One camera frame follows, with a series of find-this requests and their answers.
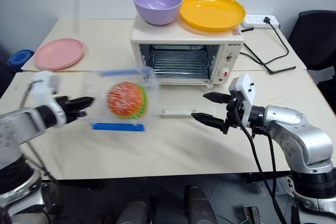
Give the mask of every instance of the gray floor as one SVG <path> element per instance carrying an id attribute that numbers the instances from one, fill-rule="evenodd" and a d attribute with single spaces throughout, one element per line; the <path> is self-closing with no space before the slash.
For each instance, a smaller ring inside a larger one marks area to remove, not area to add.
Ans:
<path id="1" fill-rule="evenodd" d="M 260 195 L 254 184 L 242 183 L 241 174 L 109 179 L 103 180 L 102 188 L 91 190 L 62 185 L 66 203 L 64 214 L 80 218 L 85 224 L 93 223 L 97 215 L 112 214 L 116 218 L 128 202 L 148 194 L 156 199 L 157 224 L 187 224 L 183 208 L 187 185 L 203 190 L 219 224 L 240 224 L 245 219 L 243 207 L 255 205 L 259 207 L 264 224 L 280 223 L 270 197 Z M 294 201 L 288 195 L 278 195 L 277 200 L 290 223 L 290 207 Z"/>

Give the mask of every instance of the table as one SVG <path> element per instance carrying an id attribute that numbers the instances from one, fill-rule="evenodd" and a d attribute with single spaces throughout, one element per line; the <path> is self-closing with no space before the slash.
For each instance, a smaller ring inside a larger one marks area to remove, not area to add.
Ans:
<path id="1" fill-rule="evenodd" d="M 75 65 L 62 71 L 90 71 L 110 70 L 111 68 L 133 68 L 134 55 L 130 44 L 133 20 L 123 19 L 80 19 L 57 21 L 54 28 L 43 41 L 42 45 L 55 39 L 79 39 L 85 45 L 84 57 Z M 272 70 L 296 66 L 297 70 L 306 67 L 290 47 L 285 37 L 279 35 L 286 43 L 290 54 L 282 59 L 270 63 Z M 283 55 L 285 50 L 273 30 L 255 29 L 243 33 L 248 46 L 264 61 Z M 30 58 L 22 67 L 27 71 L 38 71 L 34 64 L 34 57 Z M 260 70 L 264 68 L 246 56 L 239 55 L 233 71 Z"/>
<path id="2" fill-rule="evenodd" d="M 265 71 L 234 71 L 231 80 L 248 73 L 256 85 L 255 105 L 270 103 L 297 109 L 309 122 L 324 130 L 336 146 L 336 118 L 305 70 L 269 76 Z M 81 72 L 60 73 L 58 95 L 81 95 Z M 0 100 L 0 114 L 18 108 L 32 72 L 18 73 Z M 227 93 L 227 85 L 214 89 Z M 197 104 L 212 104 L 202 98 L 203 86 L 164 86 L 163 102 L 192 97 Z M 27 105 L 33 105 L 31 97 Z M 216 107 L 223 117 L 225 107 Z M 62 129 L 48 129 L 32 140 L 47 167 L 57 179 L 120 178 L 182 174 L 257 172 L 251 148 L 242 131 L 230 129 L 228 135 L 204 126 L 193 118 L 157 118 L 147 132 L 93 131 L 87 119 Z M 256 136 L 255 145 L 264 171 L 271 171 L 268 141 Z M 288 170 L 280 147 L 275 144 L 278 170 Z"/>

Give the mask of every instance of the black office chair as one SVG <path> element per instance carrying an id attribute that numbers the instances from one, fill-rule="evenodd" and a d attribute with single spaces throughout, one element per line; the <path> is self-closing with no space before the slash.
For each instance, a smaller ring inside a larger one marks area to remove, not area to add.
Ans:
<path id="1" fill-rule="evenodd" d="M 321 70 L 333 66 L 336 70 L 336 11 L 299 13 L 288 41 L 307 69 Z M 320 82 L 318 88 L 336 113 L 336 75 L 331 80 Z"/>

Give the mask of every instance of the yellow plate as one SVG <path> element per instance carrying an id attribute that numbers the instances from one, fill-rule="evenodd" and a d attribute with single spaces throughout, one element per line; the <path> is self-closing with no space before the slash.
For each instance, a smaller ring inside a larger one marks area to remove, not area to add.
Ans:
<path id="1" fill-rule="evenodd" d="M 222 31 L 241 23 L 244 7 L 235 0 L 184 0 L 180 14 L 190 26 L 206 31 Z"/>

